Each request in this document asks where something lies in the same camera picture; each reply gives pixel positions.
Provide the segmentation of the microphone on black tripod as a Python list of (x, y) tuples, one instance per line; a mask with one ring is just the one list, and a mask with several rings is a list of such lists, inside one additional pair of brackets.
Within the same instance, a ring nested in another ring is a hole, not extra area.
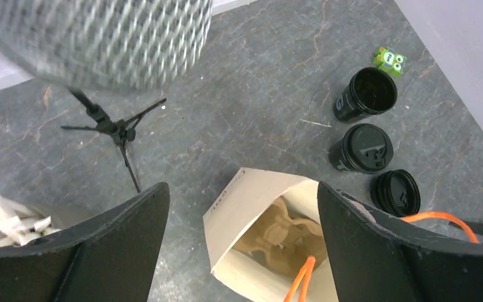
[(112, 121), (85, 90), (151, 91), (199, 58), (211, 1), (0, 1), (0, 52), (34, 77), (64, 86), (94, 131), (122, 154), (145, 116)]

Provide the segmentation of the brown paper takeout bag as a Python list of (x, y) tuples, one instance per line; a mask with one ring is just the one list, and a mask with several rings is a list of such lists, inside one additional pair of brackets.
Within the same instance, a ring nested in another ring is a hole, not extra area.
[[(242, 168), (203, 217), (213, 276), (252, 301), (282, 301), (292, 279), (275, 273), (233, 248), (257, 218), (283, 194), (289, 206), (321, 225), (318, 184), (312, 179), (260, 169)], [(329, 258), (315, 270), (308, 301), (340, 301)]]

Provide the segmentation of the black coffee cup with print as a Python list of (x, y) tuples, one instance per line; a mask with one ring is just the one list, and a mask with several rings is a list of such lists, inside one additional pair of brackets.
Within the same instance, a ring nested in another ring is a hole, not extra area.
[(390, 164), (394, 147), (388, 134), (378, 126), (361, 123), (352, 126), (330, 147), (330, 164), (340, 172), (376, 174)]

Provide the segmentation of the bundle of white wrapped straws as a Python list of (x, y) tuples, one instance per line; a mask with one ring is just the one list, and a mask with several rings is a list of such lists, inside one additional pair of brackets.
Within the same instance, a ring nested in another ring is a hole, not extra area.
[(0, 247), (20, 247), (57, 233), (51, 216), (0, 195)]

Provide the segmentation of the green toy block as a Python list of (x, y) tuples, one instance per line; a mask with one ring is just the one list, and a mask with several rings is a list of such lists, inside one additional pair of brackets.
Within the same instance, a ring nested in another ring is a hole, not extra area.
[(375, 67), (388, 73), (393, 77), (400, 77), (403, 74), (407, 57), (397, 53), (392, 48), (380, 47), (372, 63)]

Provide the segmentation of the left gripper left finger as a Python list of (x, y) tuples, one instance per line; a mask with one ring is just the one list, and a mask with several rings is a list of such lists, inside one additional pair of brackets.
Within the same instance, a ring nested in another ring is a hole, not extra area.
[(0, 301), (146, 301), (167, 225), (160, 182), (86, 221), (0, 248)]

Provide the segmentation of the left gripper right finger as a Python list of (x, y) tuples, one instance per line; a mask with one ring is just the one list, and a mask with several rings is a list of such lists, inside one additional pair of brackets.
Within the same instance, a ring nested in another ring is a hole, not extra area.
[(483, 301), (483, 244), (437, 234), (318, 184), (340, 301)]

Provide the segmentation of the brown cardboard cup carrier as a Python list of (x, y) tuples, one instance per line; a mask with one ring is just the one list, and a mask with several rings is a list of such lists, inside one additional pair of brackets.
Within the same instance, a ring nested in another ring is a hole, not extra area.
[(294, 277), (309, 256), (318, 268), (328, 258), (320, 224), (291, 215), (283, 198), (278, 197), (238, 239), (233, 248), (252, 254), (271, 271)]

